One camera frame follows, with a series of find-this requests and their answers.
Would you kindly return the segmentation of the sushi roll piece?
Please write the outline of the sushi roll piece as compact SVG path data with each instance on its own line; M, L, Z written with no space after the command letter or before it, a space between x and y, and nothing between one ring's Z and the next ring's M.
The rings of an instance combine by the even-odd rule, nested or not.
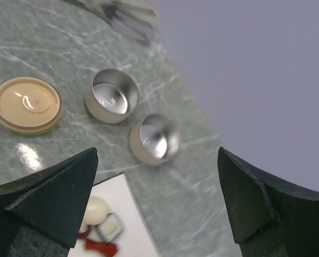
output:
M124 231L124 226L116 213L109 213L102 223L95 226L95 229L102 241L110 243Z

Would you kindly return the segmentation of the white round bun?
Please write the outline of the white round bun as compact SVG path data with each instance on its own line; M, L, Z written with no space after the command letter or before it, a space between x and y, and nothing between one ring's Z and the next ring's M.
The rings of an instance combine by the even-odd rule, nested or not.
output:
M88 199L83 224L95 226L101 224L110 212L108 204L97 196L90 196Z

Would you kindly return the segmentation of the red bacon strip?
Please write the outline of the red bacon strip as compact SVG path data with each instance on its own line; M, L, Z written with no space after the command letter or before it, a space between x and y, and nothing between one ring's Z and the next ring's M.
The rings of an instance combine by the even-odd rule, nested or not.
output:
M88 225L85 231L78 233L78 239L84 240L85 250L99 252L101 255L106 257L113 257L118 253L118 247L114 243L106 243L89 239L88 236L91 230L92 227Z

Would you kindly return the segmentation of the metal serving tongs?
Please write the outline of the metal serving tongs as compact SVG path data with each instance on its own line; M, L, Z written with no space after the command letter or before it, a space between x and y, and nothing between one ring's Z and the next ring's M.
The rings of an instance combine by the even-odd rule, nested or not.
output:
M124 37L148 46L158 39L159 11L146 1L67 1L96 15Z

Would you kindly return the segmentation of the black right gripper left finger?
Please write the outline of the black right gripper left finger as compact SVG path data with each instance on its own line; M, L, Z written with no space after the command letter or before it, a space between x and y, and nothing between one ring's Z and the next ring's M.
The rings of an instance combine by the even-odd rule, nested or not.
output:
M67 256L76 244L97 166L92 147L0 185L0 256Z

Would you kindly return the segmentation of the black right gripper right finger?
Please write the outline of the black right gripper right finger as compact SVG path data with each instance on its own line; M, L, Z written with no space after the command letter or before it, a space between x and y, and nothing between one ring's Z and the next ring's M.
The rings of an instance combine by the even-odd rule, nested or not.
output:
M242 256L319 256L319 192L263 171L223 147L217 165Z

